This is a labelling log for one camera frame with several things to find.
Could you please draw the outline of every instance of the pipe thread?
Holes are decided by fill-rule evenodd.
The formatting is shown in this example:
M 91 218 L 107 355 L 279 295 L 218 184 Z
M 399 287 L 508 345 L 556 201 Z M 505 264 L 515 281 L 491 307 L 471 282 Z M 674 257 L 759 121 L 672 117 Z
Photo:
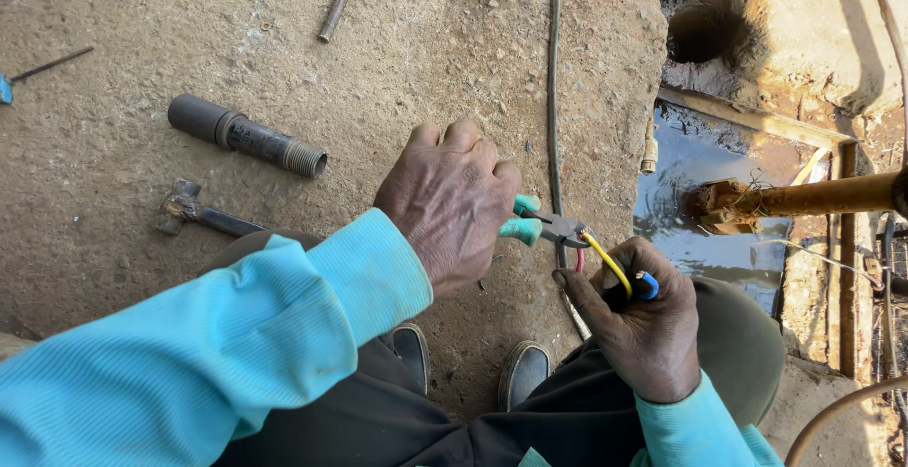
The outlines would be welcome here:
M 293 141 L 284 153 L 283 166 L 306 178 L 318 178 L 325 169 L 328 153 L 305 142 Z

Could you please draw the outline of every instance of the yellow wire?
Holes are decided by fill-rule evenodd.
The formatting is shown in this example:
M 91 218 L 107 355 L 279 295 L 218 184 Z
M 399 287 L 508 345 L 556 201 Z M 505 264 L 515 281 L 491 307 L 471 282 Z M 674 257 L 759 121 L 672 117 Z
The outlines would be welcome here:
M 612 260 L 612 257 L 602 250 L 602 247 L 599 246 L 599 242 L 596 241 L 596 239 L 593 238 L 593 235 L 589 234 L 589 232 L 583 233 L 583 239 L 593 247 L 593 250 L 599 253 L 599 256 L 602 257 L 602 261 L 606 262 L 608 268 L 612 269 L 612 272 L 614 272 L 615 275 L 618 276 L 619 281 L 624 285 L 625 291 L 628 293 L 628 300 L 630 300 L 630 297 L 631 295 L 633 295 L 634 291 L 631 290 L 630 281 L 628 281 L 628 278 L 624 275 L 623 272 L 621 272 L 619 265 L 615 264 L 615 261 Z

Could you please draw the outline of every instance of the puddle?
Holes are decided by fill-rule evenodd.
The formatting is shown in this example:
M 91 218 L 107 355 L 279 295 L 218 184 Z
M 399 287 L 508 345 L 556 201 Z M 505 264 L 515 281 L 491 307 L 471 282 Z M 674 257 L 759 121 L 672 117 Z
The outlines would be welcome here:
M 786 247 L 754 243 L 787 238 L 791 220 L 763 219 L 755 234 L 712 235 L 682 205 L 687 193 L 714 180 L 789 184 L 799 145 L 672 106 L 656 108 L 655 124 L 659 162 L 655 174 L 637 179 L 634 234 L 652 241 L 682 273 L 730 282 L 775 313 Z

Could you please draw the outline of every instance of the shirt cuff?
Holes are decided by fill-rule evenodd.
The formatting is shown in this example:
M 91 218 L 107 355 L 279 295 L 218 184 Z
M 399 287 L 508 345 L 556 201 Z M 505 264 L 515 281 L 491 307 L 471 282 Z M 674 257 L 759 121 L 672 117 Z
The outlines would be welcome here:
M 700 385 L 677 403 L 651 403 L 636 394 L 637 413 L 653 465 L 753 465 L 732 416 L 700 370 Z
M 432 283 L 419 256 L 378 208 L 335 232 L 306 257 L 333 287 L 357 346 L 432 304 Z

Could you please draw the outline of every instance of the left hand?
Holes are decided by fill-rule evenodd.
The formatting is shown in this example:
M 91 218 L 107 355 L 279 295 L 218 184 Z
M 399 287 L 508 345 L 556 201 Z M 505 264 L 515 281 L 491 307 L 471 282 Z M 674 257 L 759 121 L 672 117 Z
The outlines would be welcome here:
M 608 269 L 600 270 L 592 281 L 564 268 L 554 271 L 552 278 L 589 326 L 608 363 L 634 392 L 652 403 L 684 400 L 700 383 L 693 282 L 638 236 L 608 254 L 624 273 L 652 274 L 659 282 L 655 299 L 626 302 L 624 287 Z
M 498 161 L 470 120 L 417 126 L 375 196 L 422 261 L 436 296 L 478 281 L 492 263 L 498 228 L 511 216 L 520 171 Z

